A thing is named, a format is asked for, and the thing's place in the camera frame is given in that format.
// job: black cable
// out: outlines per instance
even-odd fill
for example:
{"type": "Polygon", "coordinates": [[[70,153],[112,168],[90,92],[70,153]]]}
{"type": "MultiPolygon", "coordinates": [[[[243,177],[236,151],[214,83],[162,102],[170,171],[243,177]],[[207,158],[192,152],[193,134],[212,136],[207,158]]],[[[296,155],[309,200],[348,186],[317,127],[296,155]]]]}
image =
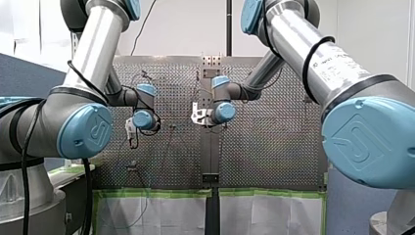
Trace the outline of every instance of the black cable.
{"type": "Polygon", "coordinates": [[[27,175],[27,149],[30,143],[31,135],[33,134],[34,126],[37,123],[37,120],[40,115],[40,111],[45,104],[45,101],[41,101],[39,105],[37,105],[36,110],[34,111],[33,118],[30,122],[30,126],[27,130],[26,137],[24,139],[24,145],[22,148],[22,176],[23,176],[23,190],[24,190],[24,212],[23,212],[23,235],[28,234],[28,226],[29,226],[29,212],[30,212],[30,193],[29,193],[29,185],[28,185],[28,175],[27,175]]]}
{"type": "Polygon", "coordinates": [[[280,54],[274,49],[274,46],[271,44],[271,40],[269,39],[268,19],[266,18],[265,0],[262,0],[262,25],[263,25],[263,31],[265,34],[266,43],[268,44],[269,49],[271,50],[272,53],[274,53],[275,56],[281,57],[280,54]]]}
{"type": "Polygon", "coordinates": [[[308,2],[308,0],[304,0],[304,17],[307,19],[308,18],[308,14],[309,14],[309,10],[310,9],[310,3],[308,2]]]}
{"type": "Polygon", "coordinates": [[[91,88],[92,90],[95,90],[104,100],[106,103],[109,103],[109,100],[107,96],[102,92],[98,87],[96,87],[91,81],[85,78],[85,76],[73,65],[72,61],[68,61],[68,66],[79,76],[79,78],[85,82],[85,84],[91,88]]]}
{"type": "Polygon", "coordinates": [[[307,93],[308,97],[314,101],[316,104],[318,104],[317,100],[314,98],[314,96],[311,93],[311,90],[308,86],[308,68],[311,62],[311,58],[314,55],[314,53],[317,51],[318,47],[321,44],[324,44],[326,42],[335,42],[336,39],[332,36],[325,36],[323,37],[319,42],[314,44],[310,51],[308,52],[307,57],[305,58],[304,65],[302,66],[302,85],[304,86],[305,92],[307,93]]]}
{"type": "Polygon", "coordinates": [[[240,87],[242,88],[242,89],[248,89],[248,90],[250,90],[250,91],[262,91],[262,90],[266,90],[266,89],[268,89],[268,88],[270,88],[270,87],[272,87],[275,83],[277,83],[277,81],[280,79],[280,76],[281,76],[281,74],[282,74],[282,72],[283,72],[283,69],[284,69],[284,67],[282,67],[281,69],[280,69],[280,71],[278,72],[278,75],[277,75],[277,77],[274,79],[274,81],[272,81],[270,84],[268,84],[268,85],[266,85],[266,86],[264,86],[264,87],[262,87],[262,88],[256,88],[256,87],[251,87],[251,86],[248,86],[248,85],[246,85],[246,84],[240,84],[240,87]]]}
{"type": "Polygon", "coordinates": [[[16,103],[10,104],[6,107],[4,107],[3,109],[0,109],[0,118],[4,117],[5,115],[7,115],[8,113],[22,108],[22,107],[26,107],[26,106],[32,106],[35,104],[39,104],[43,99],[40,98],[33,98],[33,99],[26,99],[26,100],[22,100],[22,101],[18,101],[16,103]]]}
{"type": "Polygon", "coordinates": [[[150,13],[152,13],[153,7],[155,6],[156,2],[157,2],[157,0],[154,0],[154,1],[153,1],[152,6],[150,7],[149,13],[147,13],[146,18],[145,18],[145,19],[144,19],[144,21],[143,21],[143,25],[141,26],[141,29],[140,29],[140,31],[138,32],[138,35],[135,37],[135,40],[134,40],[134,47],[133,47],[133,48],[132,48],[132,50],[131,50],[130,56],[132,56],[132,55],[134,54],[135,47],[137,46],[137,40],[138,40],[138,38],[140,37],[141,33],[143,33],[144,26],[146,25],[147,19],[149,18],[150,13]]]}
{"type": "Polygon", "coordinates": [[[92,207],[93,207],[93,198],[92,198],[92,176],[91,168],[89,166],[89,161],[87,159],[82,159],[83,167],[85,168],[85,178],[86,178],[86,208],[85,208],[85,218],[83,220],[81,235],[89,235],[92,222],[92,207]]]}
{"type": "Polygon", "coordinates": [[[415,234],[415,226],[411,227],[409,230],[406,230],[401,235],[412,235],[412,234],[415,234]]]}

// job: perforated metal panel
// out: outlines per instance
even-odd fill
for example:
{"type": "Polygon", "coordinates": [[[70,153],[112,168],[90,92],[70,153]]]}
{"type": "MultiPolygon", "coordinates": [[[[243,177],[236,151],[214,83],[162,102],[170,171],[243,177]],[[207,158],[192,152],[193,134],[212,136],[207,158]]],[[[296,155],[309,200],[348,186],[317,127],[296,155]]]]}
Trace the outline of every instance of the perforated metal panel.
{"type": "Polygon", "coordinates": [[[129,149],[125,141],[125,121],[129,108],[112,108],[114,134],[111,143],[99,157],[96,183],[98,188],[142,187],[200,188],[200,127],[190,120],[192,100],[197,89],[202,59],[192,57],[121,57],[115,59],[115,70],[124,85],[136,87],[147,82],[145,71],[157,87],[155,110],[161,117],[161,130],[152,137],[139,136],[139,146],[129,149]],[[126,166],[136,161],[138,171],[126,166]]]}
{"type": "MultiPolygon", "coordinates": [[[[259,58],[222,58],[222,73],[232,81],[243,81],[258,62],[259,58]]],[[[322,189],[327,164],[320,148],[320,111],[304,102],[305,93],[294,72],[285,67],[260,100],[246,105],[234,102],[236,119],[220,134],[220,144],[210,146],[202,136],[211,135],[212,140],[215,134],[190,120],[192,101],[200,99],[198,78],[206,67],[194,57],[115,59],[123,84],[146,82],[141,71],[154,79],[162,129],[153,137],[140,135],[139,148],[130,150],[124,125],[131,109],[112,108],[114,134],[98,158],[96,186],[142,187],[140,173],[144,184],[153,188],[201,188],[201,164],[220,159],[220,187],[322,189]],[[220,149],[220,157],[212,155],[213,149],[220,149]],[[202,162],[201,158],[211,159],[202,162]],[[126,166],[132,161],[137,162],[138,171],[128,172],[126,166]]]]}
{"type": "MultiPolygon", "coordinates": [[[[223,58],[223,72],[241,82],[258,61],[223,58]]],[[[304,99],[297,75],[284,66],[258,101],[234,102],[237,117],[221,135],[221,187],[322,189],[320,109],[304,99]]]]}

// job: wire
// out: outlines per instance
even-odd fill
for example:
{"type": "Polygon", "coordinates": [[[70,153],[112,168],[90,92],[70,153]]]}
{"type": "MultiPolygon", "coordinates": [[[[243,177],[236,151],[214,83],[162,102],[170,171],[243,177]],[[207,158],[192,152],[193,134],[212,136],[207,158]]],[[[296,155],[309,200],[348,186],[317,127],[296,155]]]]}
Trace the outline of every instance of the wire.
{"type": "Polygon", "coordinates": [[[271,86],[273,86],[275,83],[277,83],[277,81],[280,79],[280,77],[281,77],[281,74],[282,74],[282,72],[283,72],[283,69],[284,68],[281,68],[280,69],[280,71],[278,72],[278,75],[277,75],[277,77],[275,78],[275,80],[274,81],[272,81],[270,84],[268,84],[267,86],[264,86],[264,87],[262,87],[262,88],[257,88],[257,87],[251,87],[251,86],[248,86],[248,85],[246,85],[246,84],[242,84],[242,87],[243,88],[247,88],[247,89],[249,89],[249,90],[252,90],[252,91],[262,91],[262,90],[265,90],[265,89],[268,89],[268,88],[270,88],[271,86]]]}
{"type": "Polygon", "coordinates": [[[79,76],[79,78],[85,82],[85,84],[91,88],[92,90],[95,90],[104,100],[106,103],[109,103],[109,100],[107,96],[102,92],[98,87],[96,87],[91,81],[85,78],[85,76],[73,65],[72,61],[68,61],[68,66],[79,76]]]}
{"type": "Polygon", "coordinates": [[[415,226],[411,227],[409,230],[406,230],[402,235],[412,235],[415,234],[415,226]]]}
{"type": "Polygon", "coordinates": [[[156,2],[157,2],[157,0],[154,0],[154,1],[153,1],[152,6],[150,7],[149,13],[147,13],[146,18],[145,18],[145,19],[144,19],[144,21],[143,21],[143,25],[141,26],[141,29],[140,29],[140,31],[138,32],[138,35],[135,37],[135,40],[134,40],[134,47],[133,47],[133,48],[132,48],[132,50],[131,50],[131,54],[130,54],[130,56],[132,56],[132,55],[134,54],[135,47],[137,46],[137,40],[138,40],[138,38],[140,37],[141,33],[143,33],[144,26],[146,25],[147,19],[149,18],[150,14],[152,13],[153,7],[155,6],[156,2]]]}
{"type": "Polygon", "coordinates": [[[85,208],[85,218],[83,220],[82,232],[81,235],[89,235],[91,229],[92,221],[92,207],[93,207],[93,198],[92,198],[92,177],[91,177],[91,168],[89,166],[89,161],[87,159],[82,159],[83,167],[85,168],[85,178],[86,178],[86,208],[85,208]]]}
{"type": "Polygon", "coordinates": [[[116,230],[119,230],[119,229],[128,229],[128,228],[130,228],[130,227],[132,227],[132,226],[134,226],[138,221],[140,221],[140,219],[143,217],[143,215],[144,215],[144,212],[146,212],[146,210],[147,210],[147,207],[148,207],[148,199],[150,198],[150,195],[149,195],[149,192],[148,192],[148,190],[147,189],[145,189],[144,190],[145,192],[146,192],[146,205],[144,206],[144,209],[141,211],[141,213],[140,213],[140,215],[137,217],[137,219],[135,219],[134,220],[134,222],[132,222],[131,224],[129,224],[129,225],[127,225],[127,226],[123,226],[123,227],[120,227],[120,226],[112,226],[112,225],[109,225],[101,216],[99,216],[100,217],[100,219],[104,222],[104,224],[106,225],[106,226],[108,226],[108,227],[111,227],[112,229],[116,229],[116,230]]]}
{"type": "MultiPolygon", "coordinates": [[[[122,148],[122,146],[125,144],[125,142],[126,142],[126,139],[124,139],[124,141],[119,145],[119,147],[118,147],[118,151],[117,151],[117,164],[116,165],[118,165],[118,163],[119,163],[119,156],[120,156],[120,151],[121,151],[121,148],[122,148]]],[[[147,187],[146,187],[146,185],[145,185],[145,183],[144,183],[144,180],[143,180],[143,177],[141,176],[141,174],[140,174],[140,172],[138,171],[138,169],[137,169],[137,174],[138,174],[138,177],[139,177],[139,179],[140,179],[140,183],[141,183],[141,185],[143,186],[143,188],[144,188],[144,191],[146,192],[146,204],[145,204],[145,206],[144,206],[144,209],[140,212],[140,215],[134,220],[134,222],[132,222],[131,224],[129,224],[129,225],[127,225],[127,226],[112,226],[112,225],[110,225],[108,222],[106,222],[100,215],[99,215],[99,217],[100,217],[100,219],[104,222],[104,224],[105,224],[105,226],[108,226],[108,227],[110,227],[110,228],[112,228],[112,229],[116,229],[116,230],[119,230],[119,229],[128,229],[128,228],[130,228],[130,227],[132,227],[132,226],[134,226],[138,221],[140,221],[140,219],[143,217],[143,215],[144,215],[144,213],[146,212],[146,210],[147,210],[147,207],[148,207],[148,199],[150,198],[150,192],[149,192],[149,190],[147,190],[147,187]]]]}
{"type": "Polygon", "coordinates": [[[24,213],[23,213],[23,235],[28,234],[29,226],[29,212],[30,212],[30,192],[28,185],[28,175],[27,175],[27,149],[30,144],[30,138],[33,134],[34,127],[37,123],[37,120],[40,116],[40,111],[45,104],[45,100],[41,101],[37,105],[36,110],[34,111],[33,118],[30,122],[26,137],[24,139],[24,145],[22,148],[22,176],[23,176],[23,190],[24,190],[24,213]]]}

